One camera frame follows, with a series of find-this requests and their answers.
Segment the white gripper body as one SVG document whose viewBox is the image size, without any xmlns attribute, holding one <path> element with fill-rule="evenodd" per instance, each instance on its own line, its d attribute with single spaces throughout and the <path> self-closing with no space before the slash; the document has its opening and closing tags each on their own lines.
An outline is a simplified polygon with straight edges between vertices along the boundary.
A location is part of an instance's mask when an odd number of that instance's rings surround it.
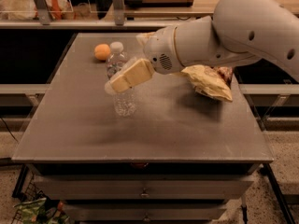
<svg viewBox="0 0 299 224">
<path fill-rule="evenodd" d="M 156 31 L 149 37 L 144 47 L 144 54 L 159 74 L 172 74 L 183 69 L 175 49 L 176 26 L 169 26 Z"/>
</svg>

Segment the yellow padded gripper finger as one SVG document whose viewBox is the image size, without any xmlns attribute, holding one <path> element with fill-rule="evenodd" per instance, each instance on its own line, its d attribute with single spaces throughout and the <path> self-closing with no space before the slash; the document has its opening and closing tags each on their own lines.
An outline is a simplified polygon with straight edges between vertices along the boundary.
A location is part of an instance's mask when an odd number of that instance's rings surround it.
<svg viewBox="0 0 299 224">
<path fill-rule="evenodd" d="M 155 70 L 144 58 L 132 58 L 105 84 L 105 92 L 111 95 L 125 92 L 152 79 Z"/>
<path fill-rule="evenodd" d="M 150 33 L 141 33 L 138 34 L 136 36 L 136 40 L 138 42 L 138 44 L 142 47 L 144 47 L 146 45 L 146 43 L 148 42 L 148 40 L 154 35 L 154 32 L 150 32 Z"/>
</svg>

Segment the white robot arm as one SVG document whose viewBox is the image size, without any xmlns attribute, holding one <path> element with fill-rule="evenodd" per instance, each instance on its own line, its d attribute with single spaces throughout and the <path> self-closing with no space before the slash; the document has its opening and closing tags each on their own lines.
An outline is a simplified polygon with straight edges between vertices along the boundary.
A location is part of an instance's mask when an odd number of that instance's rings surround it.
<svg viewBox="0 0 299 224">
<path fill-rule="evenodd" d="M 274 0 L 220 0 L 211 17 L 164 27 L 146 41 L 143 59 L 131 59 L 105 85 L 111 95 L 155 73 L 188 66 L 242 66 L 265 59 L 299 78 L 299 19 Z"/>
</svg>

